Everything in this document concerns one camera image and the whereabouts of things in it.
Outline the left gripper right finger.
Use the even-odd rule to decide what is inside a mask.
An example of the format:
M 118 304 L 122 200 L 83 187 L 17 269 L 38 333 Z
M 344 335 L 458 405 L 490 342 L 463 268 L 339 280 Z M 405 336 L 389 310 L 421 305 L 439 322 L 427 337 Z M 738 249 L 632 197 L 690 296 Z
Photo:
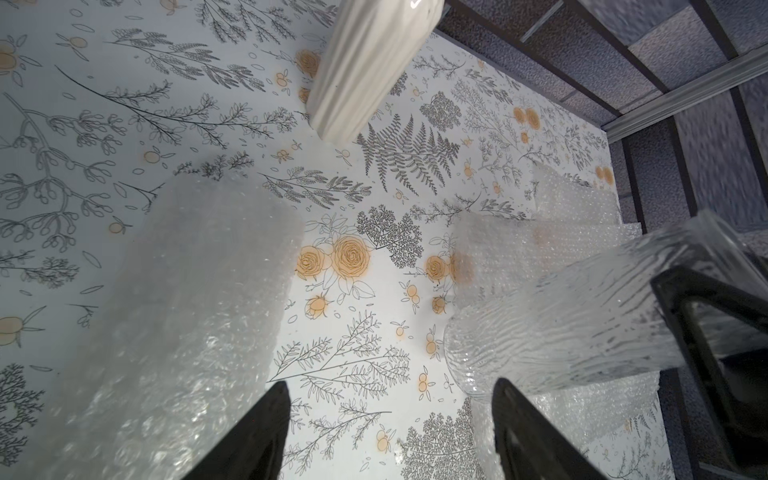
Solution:
M 491 410 L 505 478 L 605 479 L 509 380 L 496 381 Z

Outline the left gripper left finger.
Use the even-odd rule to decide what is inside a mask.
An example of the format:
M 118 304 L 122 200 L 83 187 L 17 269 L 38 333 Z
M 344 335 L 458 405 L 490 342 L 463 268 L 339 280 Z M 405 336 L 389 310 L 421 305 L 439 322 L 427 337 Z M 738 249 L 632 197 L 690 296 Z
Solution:
M 290 426 L 285 381 L 275 383 L 184 480 L 276 479 Z

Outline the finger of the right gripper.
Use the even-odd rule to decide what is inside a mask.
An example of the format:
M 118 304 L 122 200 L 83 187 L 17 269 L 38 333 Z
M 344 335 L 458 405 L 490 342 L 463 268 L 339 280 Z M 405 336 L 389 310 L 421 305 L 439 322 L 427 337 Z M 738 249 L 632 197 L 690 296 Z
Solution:
M 767 302 L 700 272 L 677 266 L 650 281 L 728 462 L 742 474 L 767 469 L 767 350 L 716 356 L 693 311 L 704 304 L 761 334 Z

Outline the bubble wrap roll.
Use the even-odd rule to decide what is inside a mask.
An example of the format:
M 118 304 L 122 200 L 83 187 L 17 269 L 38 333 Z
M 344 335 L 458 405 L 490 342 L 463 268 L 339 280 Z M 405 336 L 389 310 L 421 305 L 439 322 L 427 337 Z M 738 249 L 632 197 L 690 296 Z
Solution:
M 568 366 L 572 333 L 550 334 L 511 296 L 528 283 L 577 261 L 638 238 L 638 223 L 624 224 L 616 196 L 585 187 L 536 165 L 536 209 L 530 220 L 464 212 L 454 223 L 451 261 L 456 312 L 444 333 L 446 362 L 457 386 L 471 398 L 471 424 L 486 476 L 502 471 L 493 447 L 490 395 L 506 377 L 575 446 L 586 447 L 616 431 L 654 403 L 655 371 L 585 386 L 554 376 Z
M 57 376 L 18 479 L 184 479 L 272 387 L 304 236 L 255 180 L 181 176 Z

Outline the white ribbed vase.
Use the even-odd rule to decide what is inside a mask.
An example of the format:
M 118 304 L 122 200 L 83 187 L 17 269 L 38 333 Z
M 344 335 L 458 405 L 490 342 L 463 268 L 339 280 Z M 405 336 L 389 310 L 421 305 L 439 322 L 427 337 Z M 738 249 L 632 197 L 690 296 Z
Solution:
M 340 3 L 306 104 L 321 140 L 343 147 L 361 133 L 443 10 L 443 0 Z

